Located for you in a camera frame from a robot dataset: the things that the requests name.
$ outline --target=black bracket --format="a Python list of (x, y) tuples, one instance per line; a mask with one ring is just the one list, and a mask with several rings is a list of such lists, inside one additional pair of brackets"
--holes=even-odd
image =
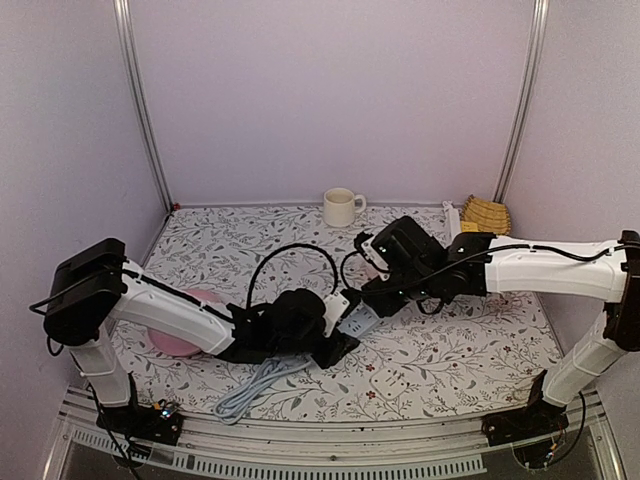
[(548, 435), (569, 426), (566, 407), (556, 407), (542, 398), (546, 373), (543, 371), (535, 378), (525, 407), (491, 413), (482, 418), (482, 433), (487, 436), (489, 445), (504, 445)]
[(129, 374), (131, 398), (124, 407), (101, 407), (96, 425), (111, 432), (120, 433), (125, 437), (148, 440), (165, 445), (177, 445), (182, 433), (184, 417), (173, 413), (166, 418), (161, 411), (154, 407), (144, 407), (138, 404), (136, 384)]
[(627, 272), (622, 300), (618, 304), (607, 304), (607, 326), (604, 338), (616, 342), (627, 352), (640, 351), (640, 235), (631, 230), (622, 232), (620, 238), (627, 261), (620, 267)]

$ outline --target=pink bowl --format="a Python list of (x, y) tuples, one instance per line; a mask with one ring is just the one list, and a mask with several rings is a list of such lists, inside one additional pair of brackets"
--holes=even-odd
[[(207, 303), (222, 303), (222, 300), (218, 295), (208, 290), (189, 289), (185, 290), (189, 295), (202, 300)], [(152, 328), (147, 329), (149, 339), (151, 343), (163, 353), (171, 355), (172, 357), (188, 357), (200, 353), (200, 348), (194, 344), (186, 342), (180, 338), (167, 335), (166, 333), (159, 332)]]

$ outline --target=white plastic piece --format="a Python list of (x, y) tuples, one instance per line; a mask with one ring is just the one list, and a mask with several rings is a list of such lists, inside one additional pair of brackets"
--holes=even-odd
[(606, 323), (607, 315), (602, 312), (586, 335), (547, 371), (542, 384), (545, 402), (557, 407), (568, 405), (580, 390), (627, 353), (604, 338)]
[(98, 401), (105, 407), (124, 407), (131, 398), (129, 376), (116, 357), (104, 324), (98, 330), (98, 340), (79, 347), (68, 347), (80, 375), (91, 383)]
[(460, 211), (453, 206), (452, 202), (442, 202), (442, 208), (444, 209), (444, 216), (447, 221), (449, 245), (451, 245), (453, 239), (462, 233), (462, 228), (460, 226)]
[(324, 327), (324, 336), (331, 336), (331, 332), (336, 328), (336, 325), (342, 318), (344, 312), (349, 308), (349, 300), (347, 297), (341, 295), (340, 293), (332, 293), (324, 299), (324, 306), (326, 307), (326, 312), (324, 313), (325, 327)]
[[(613, 251), (619, 245), (616, 240), (559, 243), (500, 236), (491, 242), (490, 248), (516, 243), (529, 245), (530, 250), (505, 250), (491, 254), (492, 260), (485, 267), (488, 292), (566, 293), (612, 303), (622, 299), (627, 274), (622, 271), (621, 264), (626, 261), (626, 254), (623, 250)], [(533, 250), (533, 245), (547, 245), (587, 257), (605, 249), (611, 251), (596, 261), (579, 262), (557, 253)]]
[[(143, 273), (142, 268), (131, 261), (126, 262), (124, 268)], [(127, 292), (111, 310), (113, 318), (129, 320), (172, 335), (212, 355), (222, 353), (233, 343), (234, 327), (230, 322), (128, 275), (123, 275), (122, 281), (127, 285)]]
[(351, 313), (351, 315), (345, 318), (342, 323), (338, 325), (338, 330), (352, 337), (362, 338), (369, 330), (378, 325), (380, 321), (380, 318), (364, 305), (360, 310)]
[[(373, 240), (373, 238), (374, 237), (371, 237), (369, 240), (362, 243), (362, 250), (364, 251), (367, 259), (373, 262), (379, 270), (389, 271), (389, 265), (387, 265), (387, 262), (384, 261), (380, 254), (376, 252), (375, 248), (373, 248), (373, 246), (371, 245), (371, 241)], [(380, 275), (380, 279), (383, 282), (389, 280), (390, 275), (388, 273), (378, 272), (378, 274)]]

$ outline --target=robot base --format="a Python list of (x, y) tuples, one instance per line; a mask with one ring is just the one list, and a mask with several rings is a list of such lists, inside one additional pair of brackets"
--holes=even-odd
[(138, 394), (133, 378), (129, 375), (131, 399), (125, 407), (105, 408), (98, 416), (96, 425), (127, 437), (148, 440), (165, 445), (175, 446), (182, 433), (184, 417), (173, 413), (168, 417), (161, 415), (160, 410), (143, 407), (138, 404)]
[(549, 435), (569, 426), (566, 407), (556, 407), (543, 400), (542, 384), (546, 373), (543, 371), (535, 378), (527, 406), (482, 418), (482, 433), (487, 436), (489, 445)]

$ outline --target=black cable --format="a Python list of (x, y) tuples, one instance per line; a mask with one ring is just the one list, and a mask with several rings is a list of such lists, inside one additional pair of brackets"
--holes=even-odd
[(420, 302), (416, 302), (416, 304), (418, 306), (418, 310), (420, 310), (420, 313), (422, 313), (423, 315), (437, 315), (444, 308), (445, 301), (444, 300), (440, 300), (440, 302), (438, 303), (438, 306), (434, 310), (432, 310), (431, 312), (427, 312), (424, 309), (424, 300), (422, 300)]
[(582, 420), (580, 421), (580, 428), (578, 429), (578, 434), (576, 435), (576, 438), (573, 440), (573, 443), (569, 446), (569, 448), (565, 450), (565, 452), (562, 454), (561, 457), (560, 456), (554, 457), (554, 459), (551, 460), (545, 467), (533, 467), (533, 468), (529, 467), (529, 470), (545, 470), (549, 467), (557, 465), (562, 460), (567, 458), (569, 454), (573, 451), (573, 449), (576, 448), (576, 445), (580, 440), (580, 436), (582, 435), (582, 431), (584, 430), (585, 421), (587, 419), (587, 403), (584, 400), (584, 395), (582, 395), (582, 392), (578, 392), (578, 394), (580, 395), (580, 400), (582, 401)]
[(39, 302), (36, 302), (33, 305), (29, 305), (29, 310), (32, 311), (33, 313), (37, 313), (38, 315), (45, 316), (47, 314), (47, 312), (44, 312), (42, 310), (38, 310), (40, 307), (42, 307), (43, 305), (48, 305), (49, 303), (53, 302), (54, 300), (57, 300), (58, 298), (62, 297), (63, 295), (66, 295), (71, 290), (74, 290), (74, 289), (78, 288), (80, 285), (82, 285), (84, 283), (87, 283), (89, 280), (93, 280), (94, 278), (99, 277), (100, 275), (103, 275), (104, 273), (122, 273), (122, 270), (103, 268), (101, 270), (95, 271), (92, 274), (87, 275), (86, 277), (78, 280), (76, 283), (73, 283), (73, 284), (69, 285), (67, 288), (64, 288), (64, 289), (60, 290), (55, 295), (52, 295), (52, 296), (50, 296), (48, 298), (45, 298), (44, 300), (40, 300)]
[(342, 259), (342, 262), (340, 262), (340, 278), (342, 279), (342, 283), (344, 284), (344, 286), (345, 286), (347, 289), (349, 289), (349, 290), (355, 290), (355, 288), (353, 288), (353, 287), (350, 287), (350, 286), (349, 286), (349, 282), (347, 282), (347, 276), (346, 276), (346, 275), (345, 275), (345, 273), (344, 273), (344, 268), (345, 268), (345, 266), (346, 266), (346, 264), (347, 264), (347, 261), (348, 261), (351, 257), (353, 257), (353, 256), (355, 256), (355, 255), (358, 255), (359, 253), (360, 253), (360, 252), (358, 252), (357, 250), (354, 250), (353, 252), (351, 252), (351, 253), (347, 254), (347, 256), (345, 256), (345, 257)]
[[(600, 252), (598, 252), (595, 255), (592, 255), (590, 257), (584, 257), (581, 255), (576, 255), (574, 253), (571, 252), (567, 252), (565, 250), (562, 250), (560, 248), (556, 248), (556, 247), (552, 247), (549, 245), (529, 245), (529, 244), (524, 244), (524, 243), (514, 243), (514, 244), (509, 244), (509, 245), (501, 245), (499, 247), (493, 247), (493, 248), (488, 248), (487, 250), (483, 250), (482, 252), (478, 252), (478, 253), (474, 253), (473, 255), (469, 255), (468, 257), (465, 257), (463, 259), (460, 259), (456, 262), (450, 263), (448, 265), (445, 265), (444, 267), (442, 267), (440, 270), (436, 270), (433, 273), (430, 273), (429, 275), (426, 275), (418, 280), (414, 280), (412, 282), (408, 282), (404, 285), (396, 285), (394, 287), (389, 287), (389, 288), (380, 288), (377, 290), (367, 290), (367, 291), (362, 291), (362, 290), (358, 290), (354, 287), (350, 287), (348, 285), (346, 285), (346, 287), (350, 290), (355, 290), (357, 292), (359, 292), (362, 296), (364, 297), (369, 297), (369, 296), (374, 296), (374, 295), (384, 295), (387, 293), (396, 293), (398, 291), (401, 290), (405, 290), (408, 288), (412, 288), (412, 287), (417, 287), (420, 284), (422, 284), (423, 282), (430, 280), (431, 278), (440, 275), (444, 272), (446, 272), (447, 270), (450, 270), (452, 268), (457, 267), (458, 265), (461, 265), (465, 262), (468, 262), (469, 260), (473, 260), (474, 258), (478, 258), (478, 257), (482, 257), (484, 255), (488, 255), (491, 253), (496, 253), (496, 252), (501, 252), (504, 250), (523, 250), (523, 249), (527, 249), (527, 250), (544, 250), (544, 251), (549, 251), (549, 252), (553, 252), (556, 253), (558, 255), (562, 255), (563, 257), (567, 257), (570, 258), (572, 260), (576, 260), (578, 262), (593, 262), (605, 255), (607, 255), (608, 253), (610, 253), (611, 249), (607, 248), (604, 249)], [(640, 249), (640, 245), (618, 245), (617, 247), (613, 248), (613, 251), (620, 251), (620, 250), (627, 250), (627, 249)]]
[(118, 440), (116, 440), (115, 435), (113, 434), (113, 432), (111, 431), (111, 429), (109, 428), (109, 425), (102, 413), (102, 407), (100, 407), (100, 403), (98, 402), (98, 396), (96, 395), (96, 391), (93, 389), (93, 387), (89, 387), (91, 389), (91, 392), (93, 393), (93, 402), (96, 404), (96, 410), (98, 411), (98, 417), (100, 418), (100, 420), (102, 420), (102, 425), (104, 425), (104, 429), (107, 431), (107, 435), (109, 435), (109, 438), (111, 439), (111, 441), (114, 443), (114, 445), (116, 446), (116, 449), (118, 450), (118, 453), (120, 454), (120, 456), (122, 457), (122, 460), (124, 461), (125, 465), (127, 466), (127, 468), (129, 469), (129, 471), (131, 472), (131, 475), (133, 475), (133, 477), (136, 480), (142, 480), (142, 477), (140, 476), (140, 474), (136, 471), (135, 469), (135, 465), (133, 460), (131, 459), (131, 456), (127, 453), (125, 453), (124, 449), (122, 448), (122, 446), (120, 445), (120, 443), (118, 442)]
[(511, 245), (501, 245), (499, 247), (489, 248), (489, 249), (484, 250), (482, 252), (478, 252), (478, 253), (474, 253), (473, 255), (469, 255), (468, 257), (465, 257), (465, 258), (463, 258), (461, 260), (458, 260), (457, 262), (453, 262), (453, 263), (450, 263), (448, 265), (445, 265), (440, 270), (436, 270), (435, 272), (430, 273), (429, 275), (426, 275), (426, 276), (424, 276), (422, 278), (419, 278), (418, 280), (414, 280), (412, 282), (405, 283), (404, 285), (396, 285), (394, 287), (378, 288), (376, 290), (367, 290), (367, 291), (357, 290), (357, 289), (354, 289), (353, 287), (348, 287), (348, 288), (351, 288), (352, 290), (357, 290), (358, 292), (360, 292), (360, 294), (363, 297), (371, 297), (371, 296), (374, 296), (374, 295), (384, 295), (384, 294), (387, 294), (387, 293), (397, 293), (399, 290), (406, 290), (407, 288), (417, 287), (417, 286), (421, 285), (423, 282), (425, 282), (427, 280), (430, 280), (431, 278), (436, 277), (436, 276), (446, 272), (447, 270), (451, 270), (452, 268), (455, 268), (458, 265), (466, 263), (469, 260), (473, 260), (474, 258), (482, 257), (482, 256), (488, 255), (490, 253), (501, 252), (503, 250), (514, 250), (514, 249), (530, 249), (530, 246), (529, 245), (525, 245), (525, 244), (521, 244), (521, 243), (516, 243), (516, 244), (511, 244)]
[(51, 337), (47, 337), (47, 350), (49, 350), (49, 355), (51, 355), (52, 357), (57, 357), (62, 353), (62, 350), (64, 350), (64, 345), (60, 345), (58, 350), (54, 351), (51, 347)]
[(311, 245), (309, 243), (292, 243), (290, 245), (285, 245), (283, 247), (277, 248), (276, 250), (271, 252), (269, 255), (264, 257), (262, 261), (258, 264), (258, 266), (256, 267), (256, 270), (253, 272), (251, 281), (249, 282), (249, 289), (247, 291), (247, 306), (246, 306), (247, 310), (251, 308), (251, 298), (253, 296), (253, 290), (256, 287), (256, 281), (258, 280), (258, 275), (260, 275), (260, 272), (262, 271), (264, 266), (269, 262), (269, 260), (271, 260), (276, 255), (282, 252), (285, 252), (287, 250), (294, 250), (296, 248), (307, 248), (309, 250), (314, 250), (324, 255), (324, 257), (329, 261), (329, 265), (331, 265), (331, 270), (333, 270), (333, 289), (331, 290), (331, 293), (334, 293), (338, 289), (338, 268), (336, 267), (336, 262), (333, 260), (333, 258), (331, 258), (331, 255), (329, 255), (329, 253), (326, 250), (320, 247), (317, 247), (315, 245)]

